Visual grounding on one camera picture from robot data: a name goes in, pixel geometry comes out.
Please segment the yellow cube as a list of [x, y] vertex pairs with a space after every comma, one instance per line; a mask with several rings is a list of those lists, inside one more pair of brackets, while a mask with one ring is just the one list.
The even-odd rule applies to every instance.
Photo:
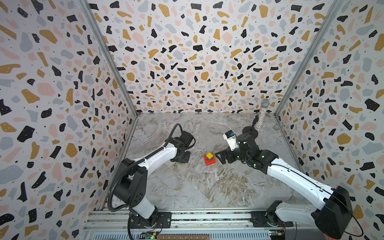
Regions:
[[211, 161], [214, 158], [214, 155], [212, 153], [206, 154], [206, 158]]

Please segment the red block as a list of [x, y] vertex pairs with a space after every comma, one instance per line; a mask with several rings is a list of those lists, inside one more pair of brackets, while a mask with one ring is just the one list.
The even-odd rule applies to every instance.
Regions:
[[204, 155], [206, 166], [214, 165], [216, 163], [215, 156], [212, 153]]

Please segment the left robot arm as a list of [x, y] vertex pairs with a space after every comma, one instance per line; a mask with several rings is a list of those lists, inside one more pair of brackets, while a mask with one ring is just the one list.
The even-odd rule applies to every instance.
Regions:
[[128, 209], [135, 217], [153, 225], [158, 219], [158, 208], [146, 197], [147, 181], [151, 173], [165, 162], [187, 164], [196, 143], [192, 134], [182, 131], [179, 137], [169, 137], [163, 145], [141, 158], [124, 159], [111, 183], [107, 207], [110, 212]]

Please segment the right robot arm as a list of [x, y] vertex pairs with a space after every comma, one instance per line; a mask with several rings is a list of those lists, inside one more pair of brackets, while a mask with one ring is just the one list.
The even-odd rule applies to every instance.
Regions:
[[308, 205], [298, 205], [276, 200], [267, 208], [263, 222], [271, 227], [287, 222], [311, 225], [329, 238], [340, 240], [354, 217], [349, 192], [341, 186], [332, 188], [322, 184], [293, 168], [277, 154], [260, 150], [255, 141], [257, 135], [251, 131], [237, 136], [229, 130], [223, 134], [228, 148], [215, 156], [223, 164], [240, 161], [276, 178], [309, 201]]

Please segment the glitter microphone on stand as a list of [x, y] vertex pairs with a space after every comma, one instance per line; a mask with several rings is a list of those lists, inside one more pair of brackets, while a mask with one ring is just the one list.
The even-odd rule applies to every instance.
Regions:
[[251, 126], [247, 126], [243, 129], [242, 133], [243, 134], [251, 134], [255, 137], [259, 134], [259, 130], [261, 129], [263, 125], [264, 118], [267, 114], [268, 107], [270, 105], [270, 100], [269, 99], [263, 99], [261, 101], [261, 107], [259, 110], [259, 113], [255, 116], [253, 123]]

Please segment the wooden strip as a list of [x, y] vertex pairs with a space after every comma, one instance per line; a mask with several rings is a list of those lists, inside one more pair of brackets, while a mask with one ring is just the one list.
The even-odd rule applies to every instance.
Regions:
[[157, 240], [210, 240], [209, 235], [158, 235]]

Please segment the aluminium mounting rail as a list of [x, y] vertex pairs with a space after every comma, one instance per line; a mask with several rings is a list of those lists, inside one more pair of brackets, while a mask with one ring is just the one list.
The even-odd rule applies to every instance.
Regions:
[[156, 240], [158, 235], [209, 235], [210, 240], [326, 240], [320, 230], [299, 223], [271, 227], [262, 209], [166, 209], [153, 227], [144, 227], [128, 211], [94, 211], [82, 240]]

